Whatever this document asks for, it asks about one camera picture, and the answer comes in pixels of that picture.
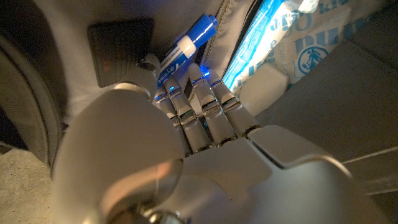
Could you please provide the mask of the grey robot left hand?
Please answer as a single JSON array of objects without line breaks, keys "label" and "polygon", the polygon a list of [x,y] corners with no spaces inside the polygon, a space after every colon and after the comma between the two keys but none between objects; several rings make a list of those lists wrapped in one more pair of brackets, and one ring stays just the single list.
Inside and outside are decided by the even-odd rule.
[{"label": "grey robot left hand", "polygon": [[55,223],[388,223],[349,170],[276,125],[191,156],[137,60],[70,123],[53,165]]}]

